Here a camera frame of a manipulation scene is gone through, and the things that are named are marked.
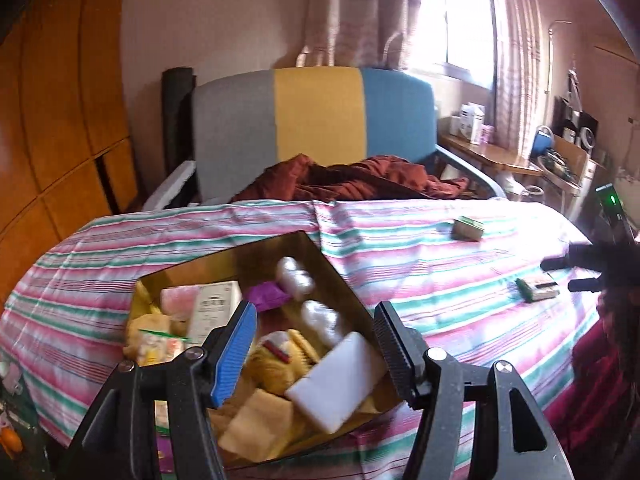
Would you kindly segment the cracker pack green ends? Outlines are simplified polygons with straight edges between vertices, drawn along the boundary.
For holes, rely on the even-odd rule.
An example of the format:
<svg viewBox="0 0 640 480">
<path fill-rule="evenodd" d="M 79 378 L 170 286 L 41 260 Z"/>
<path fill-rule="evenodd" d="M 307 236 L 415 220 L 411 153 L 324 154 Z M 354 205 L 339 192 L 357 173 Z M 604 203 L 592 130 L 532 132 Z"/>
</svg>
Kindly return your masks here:
<svg viewBox="0 0 640 480">
<path fill-rule="evenodd" d="M 549 273 L 540 272 L 515 281 L 516 288 L 526 302 L 537 302 L 559 295 L 558 283 Z"/>
</svg>

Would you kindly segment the green small carton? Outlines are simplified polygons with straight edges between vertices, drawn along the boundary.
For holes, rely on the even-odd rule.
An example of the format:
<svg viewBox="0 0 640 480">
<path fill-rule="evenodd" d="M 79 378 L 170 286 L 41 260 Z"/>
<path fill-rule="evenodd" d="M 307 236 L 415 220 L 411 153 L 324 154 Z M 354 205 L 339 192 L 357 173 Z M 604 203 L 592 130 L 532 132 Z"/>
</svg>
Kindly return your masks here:
<svg viewBox="0 0 640 480">
<path fill-rule="evenodd" d="M 479 242 L 484 235 L 484 223 L 480 220 L 461 216 L 454 219 L 451 228 L 451 236 L 456 240 L 470 240 Z"/>
</svg>

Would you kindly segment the torn yellow sponge block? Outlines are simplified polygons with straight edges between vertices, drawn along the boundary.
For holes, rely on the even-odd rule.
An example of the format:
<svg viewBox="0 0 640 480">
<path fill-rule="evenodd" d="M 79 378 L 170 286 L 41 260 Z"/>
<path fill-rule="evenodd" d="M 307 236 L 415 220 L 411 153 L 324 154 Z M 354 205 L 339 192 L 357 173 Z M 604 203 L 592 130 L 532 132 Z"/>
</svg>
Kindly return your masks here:
<svg viewBox="0 0 640 480">
<path fill-rule="evenodd" d="M 290 442 L 294 406 L 280 396 L 256 389 L 217 439 L 227 453 L 251 463 L 278 456 Z"/>
</svg>

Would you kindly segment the beige cardboard box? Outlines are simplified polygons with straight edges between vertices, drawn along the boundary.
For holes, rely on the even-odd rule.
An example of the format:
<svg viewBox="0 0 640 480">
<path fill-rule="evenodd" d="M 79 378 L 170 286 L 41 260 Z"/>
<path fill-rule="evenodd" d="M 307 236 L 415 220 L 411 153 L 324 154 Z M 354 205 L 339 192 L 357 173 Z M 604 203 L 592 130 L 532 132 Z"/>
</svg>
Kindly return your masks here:
<svg viewBox="0 0 640 480">
<path fill-rule="evenodd" d="M 186 339 L 201 346 L 209 333 L 225 326 L 242 299 L 237 281 L 218 282 L 200 287 L 195 296 Z"/>
</svg>

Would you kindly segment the white foam block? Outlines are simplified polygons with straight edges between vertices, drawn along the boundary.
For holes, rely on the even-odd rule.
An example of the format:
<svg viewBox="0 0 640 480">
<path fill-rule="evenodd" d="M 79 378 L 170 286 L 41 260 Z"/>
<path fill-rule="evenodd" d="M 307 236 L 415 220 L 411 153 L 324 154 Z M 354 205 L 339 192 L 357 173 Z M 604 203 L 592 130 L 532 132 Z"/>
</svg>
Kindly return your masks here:
<svg viewBox="0 0 640 480">
<path fill-rule="evenodd" d="M 350 332 L 285 397 L 324 434 L 335 434 L 387 372 L 375 348 Z"/>
</svg>

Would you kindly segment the purple cloth pouch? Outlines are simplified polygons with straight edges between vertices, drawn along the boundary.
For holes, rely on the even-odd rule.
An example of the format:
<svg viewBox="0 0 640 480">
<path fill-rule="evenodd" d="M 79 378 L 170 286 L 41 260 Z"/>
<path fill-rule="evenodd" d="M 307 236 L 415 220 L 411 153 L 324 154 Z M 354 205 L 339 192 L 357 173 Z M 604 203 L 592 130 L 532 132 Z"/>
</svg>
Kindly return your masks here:
<svg viewBox="0 0 640 480">
<path fill-rule="evenodd" d="M 258 313 L 280 309 L 292 296 L 283 290 L 277 282 L 268 281 L 244 290 L 243 299 L 254 304 Z"/>
</svg>

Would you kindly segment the white plastic bag bundle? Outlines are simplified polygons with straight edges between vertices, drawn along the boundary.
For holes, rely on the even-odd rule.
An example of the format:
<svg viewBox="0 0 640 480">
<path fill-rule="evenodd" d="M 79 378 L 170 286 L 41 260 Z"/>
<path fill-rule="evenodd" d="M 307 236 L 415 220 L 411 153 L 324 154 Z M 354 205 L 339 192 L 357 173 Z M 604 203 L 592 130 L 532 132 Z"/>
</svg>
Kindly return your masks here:
<svg viewBox="0 0 640 480">
<path fill-rule="evenodd" d="M 303 322 L 317 334 L 322 344 L 328 348 L 334 348 L 350 332 L 341 315 L 319 301 L 304 301 L 300 315 Z"/>
</svg>

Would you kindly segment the clear plastic bag bundle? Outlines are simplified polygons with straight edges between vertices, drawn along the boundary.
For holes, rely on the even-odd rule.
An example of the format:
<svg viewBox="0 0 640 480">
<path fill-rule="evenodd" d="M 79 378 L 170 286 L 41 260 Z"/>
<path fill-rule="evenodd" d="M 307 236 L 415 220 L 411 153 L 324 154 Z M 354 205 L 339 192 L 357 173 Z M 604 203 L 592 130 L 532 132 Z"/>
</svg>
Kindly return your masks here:
<svg viewBox="0 0 640 480">
<path fill-rule="evenodd" d="M 278 261 L 276 281 L 280 289 L 296 301 L 305 301 L 314 291 L 314 280 L 310 274 L 289 256 Z"/>
</svg>

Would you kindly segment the yellow snack packet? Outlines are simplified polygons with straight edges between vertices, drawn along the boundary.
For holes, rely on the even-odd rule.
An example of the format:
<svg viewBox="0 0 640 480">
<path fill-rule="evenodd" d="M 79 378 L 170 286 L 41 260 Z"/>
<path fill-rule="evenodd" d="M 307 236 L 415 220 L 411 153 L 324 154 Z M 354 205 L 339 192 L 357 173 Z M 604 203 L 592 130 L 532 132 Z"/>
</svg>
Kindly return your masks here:
<svg viewBox="0 0 640 480">
<path fill-rule="evenodd" d="M 186 338 L 157 330 L 142 330 L 138 345 L 137 364 L 151 366 L 175 359 L 186 348 Z"/>
</svg>

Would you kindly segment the yellow knitted sock bundle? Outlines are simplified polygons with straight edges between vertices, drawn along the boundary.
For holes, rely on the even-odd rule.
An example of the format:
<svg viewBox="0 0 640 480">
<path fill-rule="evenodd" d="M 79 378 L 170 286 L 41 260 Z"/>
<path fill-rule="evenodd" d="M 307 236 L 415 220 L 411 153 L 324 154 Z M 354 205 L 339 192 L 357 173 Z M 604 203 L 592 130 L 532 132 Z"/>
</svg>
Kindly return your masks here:
<svg viewBox="0 0 640 480">
<path fill-rule="evenodd" d="M 319 361 L 317 350 L 298 330 L 277 330 L 250 350 L 242 374 L 256 387 L 284 396 Z"/>
</svg>

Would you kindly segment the striped bed sheet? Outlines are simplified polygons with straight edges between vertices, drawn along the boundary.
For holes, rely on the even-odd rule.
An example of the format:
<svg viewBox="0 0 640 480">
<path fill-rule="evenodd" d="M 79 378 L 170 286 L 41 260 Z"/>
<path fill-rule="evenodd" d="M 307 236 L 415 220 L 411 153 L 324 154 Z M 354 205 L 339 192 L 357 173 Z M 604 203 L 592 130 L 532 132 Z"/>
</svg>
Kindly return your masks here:
<svg viewBox="0 0 640 480">
<path fill-rule="evenodd" d="M 479 242 L 451 236 L 461 216 L 484 223 Z M 70 442 L 122 358 L 139 278 L 292 231 L 309 235 L 365 307 L 391 302 L 460 361 L 511 362 L 539 405 L 572 383 L 572 351 L 597 323 L 596 296 L 561 292 L 529 304 L 515 285 L 582 239 L 554 209 L 498 198 L 258 200 L 94 220 L 32 265 L 6 300 L 1 352 L 20 364 L 42 429 Z"/>
</svg>

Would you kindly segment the pink cup on desk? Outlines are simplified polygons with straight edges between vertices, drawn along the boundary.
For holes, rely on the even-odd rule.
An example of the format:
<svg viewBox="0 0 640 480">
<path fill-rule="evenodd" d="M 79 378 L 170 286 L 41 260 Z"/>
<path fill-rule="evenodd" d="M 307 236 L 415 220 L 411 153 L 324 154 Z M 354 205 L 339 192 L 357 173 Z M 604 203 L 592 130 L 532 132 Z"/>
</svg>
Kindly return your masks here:
<svg viewBox="0 0 640 480">
<path fill-rule="evenodd" d="M 480 132 L 480 143 L 491 144 L 494 142 L 495 127 L 493 125 L 484 125 Z"/>
</svg>

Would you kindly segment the white carton on desk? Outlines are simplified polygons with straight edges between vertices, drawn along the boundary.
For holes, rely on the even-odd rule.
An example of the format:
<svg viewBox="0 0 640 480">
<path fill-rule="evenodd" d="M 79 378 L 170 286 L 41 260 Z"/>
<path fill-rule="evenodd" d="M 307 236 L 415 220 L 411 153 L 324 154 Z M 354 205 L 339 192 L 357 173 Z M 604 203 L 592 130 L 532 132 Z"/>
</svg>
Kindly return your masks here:
<svg viewBox="0 0 640 480">
<path fill-rule="evenodd" d="M 460 136 L 473 145 L 480 145 L 485 119 L 484 105 L 476 103 L 462 104 L 459 118 Z"/>
</svg>

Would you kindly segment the maroon gold storage box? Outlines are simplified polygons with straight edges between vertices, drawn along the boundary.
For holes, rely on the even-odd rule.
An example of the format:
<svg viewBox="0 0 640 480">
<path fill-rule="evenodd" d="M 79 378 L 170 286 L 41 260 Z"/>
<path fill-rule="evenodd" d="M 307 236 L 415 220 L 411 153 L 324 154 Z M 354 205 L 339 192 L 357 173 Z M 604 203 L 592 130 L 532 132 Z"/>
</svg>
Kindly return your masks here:
<svg viewBox="0 0 640 480">
<path fill-rule="evenodd" d="M 165 315 L 168 330 L 186 333 L 194 309 L 171 307 L 169 289 L 235 282 L 242 297 L 252 300 L 258 288 L 276 281 L 277 264 L 284 257 L 293 258 L 310 274 L 311 299 L 341 315 L 348 330 L 360 333 L 370 344 L 375 342 L 372 316 L 303 231 L 264 238 L 142 276 L 134 284 L 127 326 L 144 330 L 144 316 Z M 257 312 L 256 333 L 234 393 L 221 408 L 208 413 L 215 436 L 224 440 L 224 466 L 238 469 L 302 455 L 398 407 L 400 399 L 390 375 L 383 375 L 337 430 L 327 434 L 320 429 L 284 392 L 330 350 L 304 320 L 301 301 L 288 299 Z"/>
</svg>

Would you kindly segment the pink curtain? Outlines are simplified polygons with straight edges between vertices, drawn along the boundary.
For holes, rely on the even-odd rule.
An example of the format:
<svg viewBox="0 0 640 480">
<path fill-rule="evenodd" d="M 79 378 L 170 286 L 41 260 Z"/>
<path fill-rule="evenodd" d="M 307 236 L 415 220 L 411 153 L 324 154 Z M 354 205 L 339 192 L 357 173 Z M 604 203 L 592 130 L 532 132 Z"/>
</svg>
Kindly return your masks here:
<svg viewBox="0 0 640 480">
<path fill-rule="evenodd" d="M 298 67 L 405 70 L 421 0 L 309 0 Z"/>
</svg>

